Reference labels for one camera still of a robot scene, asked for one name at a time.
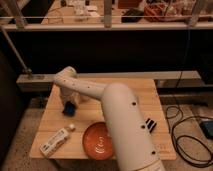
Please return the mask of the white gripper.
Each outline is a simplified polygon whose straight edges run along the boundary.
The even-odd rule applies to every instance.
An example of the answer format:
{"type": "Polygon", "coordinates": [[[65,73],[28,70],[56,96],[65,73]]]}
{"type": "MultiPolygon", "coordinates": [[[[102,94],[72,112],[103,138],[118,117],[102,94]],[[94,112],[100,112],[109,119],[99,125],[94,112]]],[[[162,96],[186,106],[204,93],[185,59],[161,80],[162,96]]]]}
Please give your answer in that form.
{"type": "Polygon", "coordinates": [[[60,89],[60,98],[63,104],[71,102],[75,106],[78,106],[81,101],[80,94],[78,92],[69,90],[68,88],[60,89]]]}

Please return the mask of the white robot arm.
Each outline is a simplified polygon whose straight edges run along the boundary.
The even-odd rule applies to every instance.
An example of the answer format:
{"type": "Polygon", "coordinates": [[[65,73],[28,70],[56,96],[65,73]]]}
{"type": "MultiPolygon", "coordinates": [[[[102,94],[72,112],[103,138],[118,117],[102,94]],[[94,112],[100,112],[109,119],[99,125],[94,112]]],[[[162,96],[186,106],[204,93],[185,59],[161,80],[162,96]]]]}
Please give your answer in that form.
{"type": "Polygon", "coordinates": [[[133,90],[124,83],[102,84],[75,75],[75,69],[68,66],[54,76],[54,83],[101,102],[120,170],[166,171],[133,90]]]}

